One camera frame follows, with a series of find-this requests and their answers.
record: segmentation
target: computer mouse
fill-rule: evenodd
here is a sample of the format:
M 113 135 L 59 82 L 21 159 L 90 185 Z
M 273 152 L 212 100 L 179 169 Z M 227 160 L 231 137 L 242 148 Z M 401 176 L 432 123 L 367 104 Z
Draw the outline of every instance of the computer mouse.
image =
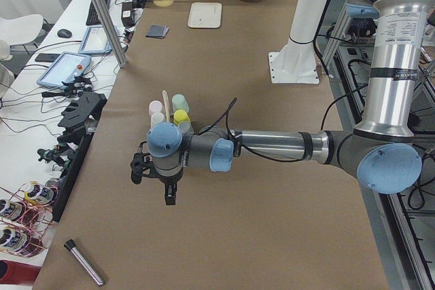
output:
M 73 33 L 71 33 L 71 31 L 67 29 L 60 29 L 59 31 L 57 31 L 57 36 L 63 37 L 64 39 L 69 39 L 72 35 Z

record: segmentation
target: silver marker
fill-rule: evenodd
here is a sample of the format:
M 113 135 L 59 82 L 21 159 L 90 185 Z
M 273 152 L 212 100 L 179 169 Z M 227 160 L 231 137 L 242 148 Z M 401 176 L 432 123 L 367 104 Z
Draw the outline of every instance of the silver marker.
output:
M 73 256 L 79 261 L 79 263 L 83 266 L 83 268 L 87 271 L 87 273 L 99 287 L 102 287 L 105 284 L 105 281 L 101 277 L 101 275 L 90 265 L 90 263 L 82 255 L 82 253 L 80 253 L 77 245 L 74 243 L 74 240 L 68 240 L 63 246 L 68 249 L 71 254 L 73 254 Z

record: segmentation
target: black keyboard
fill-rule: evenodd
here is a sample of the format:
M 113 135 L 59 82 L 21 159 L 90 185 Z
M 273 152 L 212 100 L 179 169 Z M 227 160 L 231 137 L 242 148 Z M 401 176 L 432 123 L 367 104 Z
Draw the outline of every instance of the black keyboard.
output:
M 107 8 L 109 8 L 110 0 L 104 0 Z M 94 4 L 90 2 L 88 18 L 86 19 L 86 25 L 98 25 L 101 24 L 100 19 L 98 18 L 97 10 L 94 7 Z

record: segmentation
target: table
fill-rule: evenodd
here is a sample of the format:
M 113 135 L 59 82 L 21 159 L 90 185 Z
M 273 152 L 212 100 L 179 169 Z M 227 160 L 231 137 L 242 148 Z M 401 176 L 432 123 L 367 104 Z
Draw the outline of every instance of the table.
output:
M 358 182 L 315 162 L 245 156 L 229 173 L 186 169 L 176 206 L 163 185 L 133 185 L 130 161 L 163 89 L 199 127 L 238 98 L 230 127 L 317 132 L 332 101 L 320 84 L 271 84 L 267 54 L 287 42 L 297 0 L 220 0 L 216 30 L 187 27 L 193 0 L 145 15 L 34 289 L 95 289 L 64 248 L 72 238 L 105 289 L 388 289 Z M 167 24 L 163 40 L 147 39 Z M 326 128 L 340 129 L 335 110 Z
M 115 2 L 116 0 L 111 0 L 109 13 L 111 14 L 114 24 L 123 31 L 124 27 L 121 22 L 121 5 L 116 5 Z M 40 48 L 63 41 L 81 40 L 87 27 L 85 21 L 88 15 L 89 3 L 90 0 L 73 0 L 53 26 L 50 33 L 46 36 L 43 43 L 40 45 Z M 73 37 L 70 39 L 61 39 L 56 35 L 59 29 L 69 29 L 73 33 Z M 80 43 L 65 43 L 46 48 L 40 52 L 78 52 L 79 46 Z M 44 62 L 35 62 L 35 57 L 36 55 L 32 56 L 28 65 L 49 65 Z M 91 66 L 96 65 L 101 61 L 101 59 L 102 57 L 100 56 L 92 57 Z M 103 93 L 108 98 L 118 70 L 119 66 L 112 54 L 104 58 L 104 60 L 93 69 L 94 76 L 92 78 L 92 85 L 94 90 L 98 93 Z M 7 123 L 14 130 L 22 131 L 37 124 L 46 125 L 46 127 L 38 126 L 17 134 L 12 132 L 4 123 L 0 123 L 1 186 L 12 192 L 16 191 L 21 185 L 29 181 L 45 183 L 51 177 L 59 177 L 60 175 L 59 171 L 52 171 L 53 164 L 44 164 L 43 162 L 37 161 L 39 157 L 37 155 L 37 150 L 39 148 L 51 149 L 55 144 L 57 144 L 56 136 L 61 134 L 63 131 L 63 128 L 57 126 L 62 118 L 60 113 L 71 101 L 71 98 L 58 98 L 58 101 L 60 101 L 59 103 L 53 101 L 52 98 L 46 99 L 42 107 L 44 113 L 42 113 L 40 111 L 41 92 L 46 89 L 38 88 L 36 81 L 44 71 L 45 69 L 41 67 L 28 67 L 23 69 L 12 84 L 13 90 L 8 90 L 6 95 L 3 97 L 3 108 L 0 110 L 1 117 L 32 120 L 28 122 L 7 120 Z M 17 92 L 20 94 L 29 93 L 29 96 L 23 98 L 23 95 L 20 95 Z M 9 194 L 6 194 L 1 190 L 0 196 L 0 198 L 9 198 Z M 43 243 L 45 247 L 50 245 L 54 229 L 50 234 L 44 237 Z M 40 266 L 44 262 L 46 252 L 47 251 L 43 251 L 41 254 L 30 259 L 0 253 L 0 258 Z

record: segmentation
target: white table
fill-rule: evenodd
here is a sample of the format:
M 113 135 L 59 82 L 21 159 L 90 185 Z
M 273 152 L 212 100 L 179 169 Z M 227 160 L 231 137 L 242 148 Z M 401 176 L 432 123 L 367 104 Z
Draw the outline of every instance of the white table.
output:
M 121 22 L 121 5 L 120 3 L 126 0 L 110 0 L 109 13 L 117 26 L 119 35 L 123 34 L 124 27 Z M 63 15 L 59 18 L 53 29 L 48 33 L 44 39 L 41 47 L 51 45 L 53 43 L 69 41 L 69 40 L 82 40 L 86 31 L 86 17 L 88 15 L 90 0 L 73 0 L 68 8 L 64 11 Z M 136 18 L 140 17 L 141 10 L 136 13 Z M 57 36 L 59 29 L 68 29 L 72 32 L 72 38 L 62 39 Z M 64 51 L 77 52 L 80 43 L 65 43 L 59 46 L 52 46 L 44 48 L 40 52 L 47 53 L 62 53 Z M 28 65 L 41 64 L 50 65 L 44 62 L 35 62 L 36 55 L 32 56 Z M 92 64 L 86 70 L 97 64 L 102 57 L 92 57 Z M 23 69 L 15 82 L 12 84 L 12 89 L 8 90 L 3 97 L 3 108 L 0 109 L 1 117 L 8 117 L 13 119 L 22 120 L 46 120 L 45 122 L 29 121 L 19 122 L 14 120 L 6 120 L 7 124 L 14 130 L 21 131 L 28 127 L 45 124 L 46 126 L 37 126 L 25 130 L 21 133 L 12 132 L 4 123 L 0 123 L 0 171 L 2 174 L 1 186 L 14 192 L 24 183 L 30 181 L 37 181 L 45 183 L 52 177 L 58 177 L 60 172 L 53 171 L 59 170 L 53 163 L 45 164 L 38 162 L 37 150 L 39 148 L 51 149 L 57 144 L 56 136 L 62 133 L 63 128 L 59 128 L 57 124 L 62 119 L 60 113 L 68 105 L 71 100 L 77 98 L 56 98 L 59 103 L 54 101 L 53 98 L 44 100 L 41 112 L 41 92 L 45 88 L 38 88 L 36 81 L 38 77 L 45 71 L 43 67 L 28 67 Z M 119 66 L 113 54 L 110 54 L 101 61 L 98 66 L 93 70 L 93 74 L 88 76 L 92 77 L 92 87 L 95 92 L 103 93 L 107 98 L 111 92 L 111 86 L 114 84 Z M 24 98 L 21 94 L 29 93 L 30 96 Z M 9 198 L 9 194 L 0 190 L 0 198 Z M 50 246 L 51 238 L 54 235 L 55 227 L 51 227 L 50 232 L 46 234 L 43 239 L 45 247 Z M 5 253 L 0 253 L 0 259 L 8 259 L 14 261 L 21 261 L 27 264 L 42 265 L 46 256 L 46 251 L 32 258 L 21 258 Z M 0 289 L 30 289 L 31 287 L 0 285 Z

